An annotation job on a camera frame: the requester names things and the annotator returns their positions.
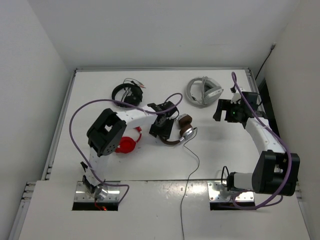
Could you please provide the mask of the brown silver headphones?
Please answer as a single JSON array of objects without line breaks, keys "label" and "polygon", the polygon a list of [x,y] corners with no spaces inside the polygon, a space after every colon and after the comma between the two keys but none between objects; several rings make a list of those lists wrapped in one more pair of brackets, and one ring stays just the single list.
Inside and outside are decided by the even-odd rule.
[{"label": "brown silver headphones", "polygon": [[171,141],[164,139],[163,137],[159,137],[159,139],[168,146],[176,146],[182,143],[183,141],[190,140],[195,135],[196,128],[191,125],[193,118],[189,114],[179,115],[177,118],[178,126],[179,126],[179,140]]}]

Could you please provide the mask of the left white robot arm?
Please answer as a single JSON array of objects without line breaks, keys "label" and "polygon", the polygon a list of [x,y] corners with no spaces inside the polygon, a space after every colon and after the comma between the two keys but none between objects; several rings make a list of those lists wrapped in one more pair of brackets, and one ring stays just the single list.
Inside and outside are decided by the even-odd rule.
[{"label": "left white robot arm", "polygon": [[154,137],[167,138],[178,115],[179,110],[171,101],[125,111],[103,110],[86,133],[90,154],[81,165],[84,169],[82,183],[87,192],[97,197],[104,187],[115,186],[105,179],[108,160],[113,153],[133,152],[142,138],[143,126],[149,125]]}]

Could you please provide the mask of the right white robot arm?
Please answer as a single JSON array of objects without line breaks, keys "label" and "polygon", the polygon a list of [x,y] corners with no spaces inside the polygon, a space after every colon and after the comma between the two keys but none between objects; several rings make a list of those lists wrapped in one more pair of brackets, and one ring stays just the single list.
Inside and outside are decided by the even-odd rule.
[{"label": "right white robot arm", "polygon": [[236,92],[232,99],[219,99],[213,119],[221,120],[225,112],[225,121],[240,123],[251,136],[259,159],[252,173],[231,172],[226,178],[228,191],[253,191],[256,194],[274,194],[292,196],[296,190],[300,157],[296,153],[288,154],[271,131],[269,121],[263,111],[258,110],[258,94],[254,92]]}]

